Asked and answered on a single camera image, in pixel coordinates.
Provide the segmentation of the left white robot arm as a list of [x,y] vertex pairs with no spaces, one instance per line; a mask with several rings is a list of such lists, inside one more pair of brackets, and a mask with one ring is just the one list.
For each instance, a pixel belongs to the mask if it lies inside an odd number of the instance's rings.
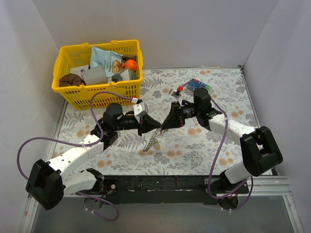
[[135,104],[133,111],[126,114],[120,104],[110,104],[79,147],[47,162],[35,162],[26,191],[46,210],[54,208],[64,196],[79,191],[99,194],[104,189],[104,176],[99,171],[93,168],[76,174],[73,171],[110,147],[118,139],[118,131],[136,129],[142,135],[160,126],[160,122],[148,115],[147,105],[143,102]]

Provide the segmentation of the metal disc with keyrings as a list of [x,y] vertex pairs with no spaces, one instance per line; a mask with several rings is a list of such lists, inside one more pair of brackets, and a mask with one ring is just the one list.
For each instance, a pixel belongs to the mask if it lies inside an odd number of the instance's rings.
[[151,135],[151,137],[150,137],[150,140],[149,140],[149,142],[144,146],[143,151],[144,151],[144,152],[148,152],[148,151],[150,150],[151,147],[154,147],[155,142],[158,142],[158,143],[159,143],[159,141],[158,141],[158,137],[159,137],[159,136],[161,136],[161,129],[160,129],[160,128],[156,129],[156,130],[152,133],[152,135]]

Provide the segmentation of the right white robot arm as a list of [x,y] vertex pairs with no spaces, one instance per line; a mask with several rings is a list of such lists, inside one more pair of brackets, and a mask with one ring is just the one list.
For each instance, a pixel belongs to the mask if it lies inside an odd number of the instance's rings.
[[269,128],[254,128],[228,119],[219,106],[213,107],[215,102],[205,88],[195,89],[193,102],[182,99],[182,89],[180,86],[169,91],[177,100],[171,103],[162,130],[181,128],[186,119],[194,117],[201,127],[219,133],[223,136],[222,140],[230,139],[241,147],[242,162],[223,171],[218,180],[208,181],[209,193],[215,190],[226,193],[236,191],[248,178],[258,177],[283,162],[281,151]]

